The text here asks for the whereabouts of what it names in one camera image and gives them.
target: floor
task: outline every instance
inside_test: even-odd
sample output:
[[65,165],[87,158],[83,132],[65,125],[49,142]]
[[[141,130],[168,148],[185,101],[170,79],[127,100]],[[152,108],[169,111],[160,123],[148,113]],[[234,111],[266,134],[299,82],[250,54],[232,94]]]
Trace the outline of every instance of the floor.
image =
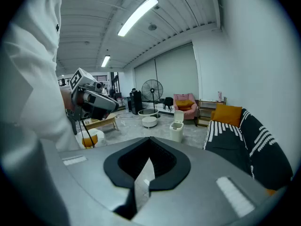
[[[160,113],[158,124],[153,128],[145,128],[142,125],[142,119],[139,115],[134,115],[131,112],[118,111],[116,112],[116,123],[119,131],[115,130],[113,125],[105,125],[98,127],[105,134],[107,145],[118,142],[127,141],[137,137],[160,137],[170,139],[169,126],[174,121],[173,115]],[[80,128],[77,123],[77,131],[80,133]],[[195,126],[193,121],[184,121],[184,131],[182,143],[198,148],[203,148],[207,133],[207,127]],[[137,211],[149,199],[149,182],[155,178],[153,165],[149,159],[143,170],[135,181],[135,199]]]

